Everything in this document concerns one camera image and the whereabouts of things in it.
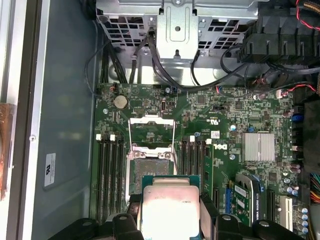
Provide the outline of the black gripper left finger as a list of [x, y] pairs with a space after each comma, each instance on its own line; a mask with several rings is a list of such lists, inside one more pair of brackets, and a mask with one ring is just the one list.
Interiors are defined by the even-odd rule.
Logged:
[[65, 227], [51, 240], [142, 240], [142, 232], [137, 227], [142, 194], [129, 198], [125, 213], [115, 215], [112, 220], [99, 224], [91, 218], [81, 218]]

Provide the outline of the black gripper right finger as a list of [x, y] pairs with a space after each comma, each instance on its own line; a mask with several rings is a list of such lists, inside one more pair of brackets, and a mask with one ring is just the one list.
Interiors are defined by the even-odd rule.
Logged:
[[207, 193], [199, 197], [199, 231], [205, 240], [300, 240], [301, 237], [270, 221], [246, 226], [234, 215], [220, 214]]

